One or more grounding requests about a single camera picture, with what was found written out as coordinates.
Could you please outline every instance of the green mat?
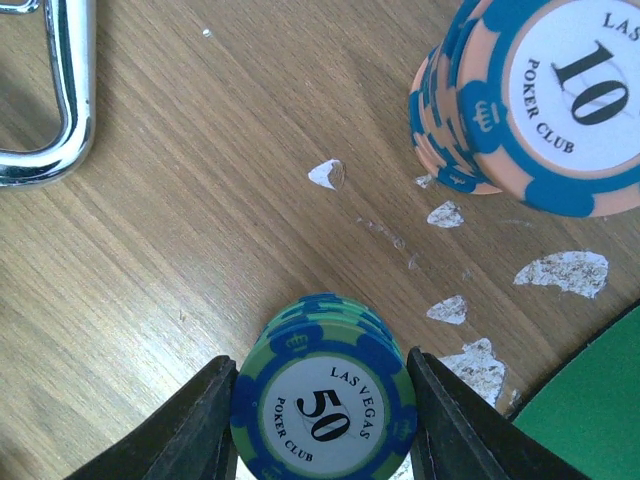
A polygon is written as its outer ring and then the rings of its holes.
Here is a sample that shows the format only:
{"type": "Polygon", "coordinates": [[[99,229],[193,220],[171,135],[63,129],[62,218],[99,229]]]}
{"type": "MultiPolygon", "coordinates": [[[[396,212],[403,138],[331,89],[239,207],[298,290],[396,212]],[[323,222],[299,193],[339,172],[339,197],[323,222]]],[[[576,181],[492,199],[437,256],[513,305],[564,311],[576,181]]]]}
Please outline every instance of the green mat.
{"type": "Polygon", "coordinates": [[[640,307],[555,374],[514,425],[594,480],[640,480],[640,307]]]}

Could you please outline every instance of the wooden table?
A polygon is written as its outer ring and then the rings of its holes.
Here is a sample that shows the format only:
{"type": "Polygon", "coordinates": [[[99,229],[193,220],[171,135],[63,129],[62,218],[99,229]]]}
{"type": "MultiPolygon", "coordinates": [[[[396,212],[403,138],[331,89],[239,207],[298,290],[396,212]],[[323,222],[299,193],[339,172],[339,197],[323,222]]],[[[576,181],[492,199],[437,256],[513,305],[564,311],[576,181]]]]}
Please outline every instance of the wooden table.
{"type": "MultiPolygon", "coordinates": [[[[409,84],[456,6],[99,2],[90,157],[1,193],[0,478],[69,474],[310,292],[375,307],[405,352],[489,338],[501,410],[639,296],[638,211],[564,219],[414,184],[409,84]],[[307,178],[330,158],[339,191],[307,178]],[[447,200],[465,223],[429,225],[447,200]],[[610,263],[595,299],[513,284],[571,250],[610,263]],[[427,318],[457,294],[465,323],[427,318]]],[[[0,18],[3,147],[57,129],[41,16],[0,18]]]]}

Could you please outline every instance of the silver metal bar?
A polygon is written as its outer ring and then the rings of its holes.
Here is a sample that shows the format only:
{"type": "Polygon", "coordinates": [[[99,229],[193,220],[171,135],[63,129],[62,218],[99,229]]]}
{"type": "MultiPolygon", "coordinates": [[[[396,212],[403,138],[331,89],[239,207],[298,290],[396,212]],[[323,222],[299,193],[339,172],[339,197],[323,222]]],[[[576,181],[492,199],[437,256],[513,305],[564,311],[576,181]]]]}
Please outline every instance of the silver metal bar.
{"type": "Polygon", "coordinates": [[[53,83],[62,120],[60,132],[50,145],[40,150],[21,153],[0,149],[0,188],[59,179],[84,160],[93,143],[96,0],[45,0],[44,8],[53,83]]]}
{"type": "Polygon", "coordinates": [[[0,3],[0,13],[9,15],[21,15],[23,13],[33,13],[40,6],[40,0],[25,0],[19,5],[0,3]]]}

